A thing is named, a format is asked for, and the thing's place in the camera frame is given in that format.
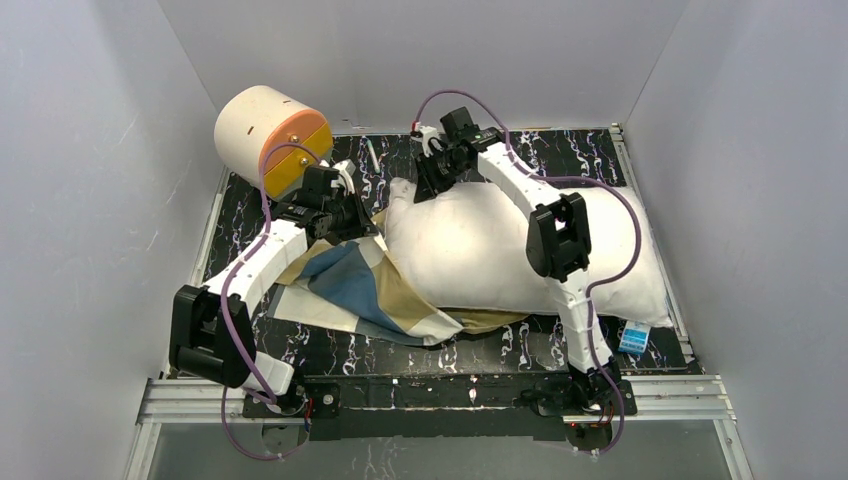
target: pillow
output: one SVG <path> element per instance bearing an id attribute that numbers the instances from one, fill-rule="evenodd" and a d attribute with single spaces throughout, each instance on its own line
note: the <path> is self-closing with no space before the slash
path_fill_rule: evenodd
<path id="1" fill-rule="evenodd" d="M 642 225 L 639 260 L 624 278 L 596 287 L 599 314 L 670 327 L 666 291 L 650 227 L 630 188 L 618 189 Z M 630 261 L 634 231 L 615 197 L 598 188 L 565 189 L 586 199 L 592 253 L 589 281 L 620 272 Z M 542 277 L 524 253 L 527 219 L 491 183 L 458 183 L 433 200 L 415 204 L 415 184 L 390 185 L 386 243 L 401 273 L 427 301 L 441 308 L 500 310 L 556 315 Z"/>

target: patterned fabric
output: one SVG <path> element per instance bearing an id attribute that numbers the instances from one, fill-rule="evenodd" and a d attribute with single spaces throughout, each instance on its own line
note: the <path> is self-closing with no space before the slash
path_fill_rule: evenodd
<path id="1" fill-rule="evenodd" d="M 381 220 L 375 217 L 378 225 Z M 405 345 L 437 345 L 461 331 L 488 332 L 527 316 L 439 310 L 403 278 L 382 235 L 337 246 L 315 242 L 277 283 L 271 317 Z"/>

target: white cylinder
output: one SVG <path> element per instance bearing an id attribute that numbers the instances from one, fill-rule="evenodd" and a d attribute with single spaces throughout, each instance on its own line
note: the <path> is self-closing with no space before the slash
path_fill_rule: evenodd
<path id="1" fill-rule="evenodd" d="M 320 112 L 271 87 L 258 85 L 236 95 L 215 122 L 215 148 L 239 176 L 259 185 L 268 153 L 285 142 L 300 143 L 319 156 L 332 149 L 332 133 Z M 313 159 L 294 147 L 273 153 L 265 167 L 269 195 L 278 196 L 284 183 L 300 176 Z"/>

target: white wall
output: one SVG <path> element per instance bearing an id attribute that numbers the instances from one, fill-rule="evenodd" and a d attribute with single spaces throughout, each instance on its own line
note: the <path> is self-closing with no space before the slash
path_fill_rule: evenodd
<path id="1" fill-rule="evenodd" d="M 350 133 L 408 131 L 439 88 L 470 91 L 511 127 L 620 122 L 687 2 L 159 3 L 218 109 L 267 84 Z M 425 119 L 460 101 L 434 101 Z"/>
<path id="2" fill-rule="evenodd" d="M 115 479 L 221 163 L 155 0 L 0 3 L 0 470 Z"/>
<path id="3" fill-rule="evenodd" d="M 693 0 L 625 133 L 757 478 L 848 472 L 848 3 Z"/>

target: black mat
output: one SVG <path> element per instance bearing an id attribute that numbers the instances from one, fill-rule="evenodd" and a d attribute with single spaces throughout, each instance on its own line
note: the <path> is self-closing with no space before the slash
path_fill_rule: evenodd
<path id="1" fill-rule="evenodd" d="M 376 213 L 388 205 L 389 181 L 415 179 L 412 155 L 419 145 L 408 136 L 370 137 L 383 172 L 374 173 L 364 137 L 336 139 L 333 158 L 359 165 L 354 176 L 366 209 Z M 522 158 L 547 175 L 588 173 L 609 185 L 624 186 L 612 140 L 606 130 L 515 132 L 513 145 Z M 479 181 L 469 173 L 464 180 Z M 222 270 L 259 233 L 262 225 L 259 193 L 231 175 L 223 198 L 206 277 Z M 431 348 L 408 347 L 361 335 L 341 333 L 265 316 L 267 297 L 255 318 L 261 351 L 292 363 L 304 375 L 322 376 L 445 376 L 452 374 L 512 374 L 551 372 L 565 366 L 567 352 L 556 317 L 531 316 L 525 321 L 483 335 L 459 334 Z M 605 337 L 618 343 L 622 322 L 602 318 Z M 672 329 L 653 329 L 648 351 L 641 357 L 617 354 L 623 371 L 643 374 L 683 371 L 686 361 Z"/>

